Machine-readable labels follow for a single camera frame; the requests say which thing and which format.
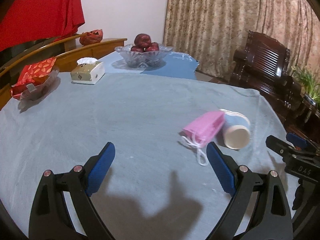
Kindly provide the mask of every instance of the white wall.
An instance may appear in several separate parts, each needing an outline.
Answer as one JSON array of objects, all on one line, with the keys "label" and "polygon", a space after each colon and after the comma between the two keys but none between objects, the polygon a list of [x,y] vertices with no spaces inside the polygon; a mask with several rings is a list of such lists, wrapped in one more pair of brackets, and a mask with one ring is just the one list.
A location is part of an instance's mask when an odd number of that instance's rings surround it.
[{"label": "white wall", "polygon": [[103,30],[104,38],[127,38],[139,33],[163,41],[167,0],[81,0],[85,24],[78,33]]}]

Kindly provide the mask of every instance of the blue gripper pad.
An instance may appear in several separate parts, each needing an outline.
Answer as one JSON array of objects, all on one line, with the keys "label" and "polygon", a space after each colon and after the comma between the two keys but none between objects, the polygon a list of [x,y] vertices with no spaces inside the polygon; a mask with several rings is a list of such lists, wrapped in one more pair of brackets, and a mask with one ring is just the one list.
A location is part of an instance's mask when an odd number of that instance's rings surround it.
[{"label": "blue gripper pad", "polygon": [[101,183],[115,158],[115,155],[116,149],[113,143],[107,144],[102,149],[99,154],[98,161],[88,175],[88,184],[85,190],[87,196],[90,197],[93,193],[96,193],[99,190]]},{"label": "blue gripper pad", "polygon": [[212,144],[214,143],[209,143],[207,146],[208,160],[216,173],[223,190],[233,197],[236,193],[235,177],[223,160],[222,152],[217,146],[215,148]]},{"label": "blue gripper pad", "polygon": [[294,146],[301,148],[302,150],[308,147],[308,142],[305,139],[293,133],[288,133],[286,139],[288,142],[292,143]]}]

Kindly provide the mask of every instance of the red packaging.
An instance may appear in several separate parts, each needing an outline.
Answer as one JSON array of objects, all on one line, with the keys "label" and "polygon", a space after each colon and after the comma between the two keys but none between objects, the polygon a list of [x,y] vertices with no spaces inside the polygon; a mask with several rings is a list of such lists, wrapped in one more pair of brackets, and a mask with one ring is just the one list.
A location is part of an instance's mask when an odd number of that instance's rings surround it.
[{"label": "red packaging", "polygon": [[55,61],[56,58],[52,57],[38,63],[26,65],[19,76],[18,82],[11,86],[11,96],[20,100],[21,94],[28,90],[28,87],[31,91],[34,87],[44,84],[52,71]]},{"label": "red packaging", "polygon": [[103,31],[102,30],[94,30],[91,32],[83,33],[83,36],[80,38],[79,42],[82,45],[89,45],[94,43],[99,43],[102,41]]}]

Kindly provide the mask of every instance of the red cloth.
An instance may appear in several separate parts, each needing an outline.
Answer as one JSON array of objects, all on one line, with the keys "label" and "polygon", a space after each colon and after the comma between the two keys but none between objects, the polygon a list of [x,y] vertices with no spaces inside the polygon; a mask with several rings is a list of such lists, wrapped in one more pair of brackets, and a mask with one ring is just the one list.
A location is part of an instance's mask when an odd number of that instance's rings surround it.
[{"label": "red cloth", "polygon": [[0,51],[27,41],[70,36],[82,24],[81,0],[15,0],[0,23]]}]

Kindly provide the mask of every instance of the blue and white cup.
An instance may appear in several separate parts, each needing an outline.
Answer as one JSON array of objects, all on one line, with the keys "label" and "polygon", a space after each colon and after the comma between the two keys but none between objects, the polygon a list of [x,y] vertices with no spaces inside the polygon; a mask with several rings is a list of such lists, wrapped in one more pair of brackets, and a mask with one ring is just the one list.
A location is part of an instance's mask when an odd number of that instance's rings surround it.
[{"label": "blue and white cup", "polygon": [[222,127],[224,144],[233,150],[239,150],[250,142],[250,121],[238,112],[220,109],[225,112],[225,123]]}]

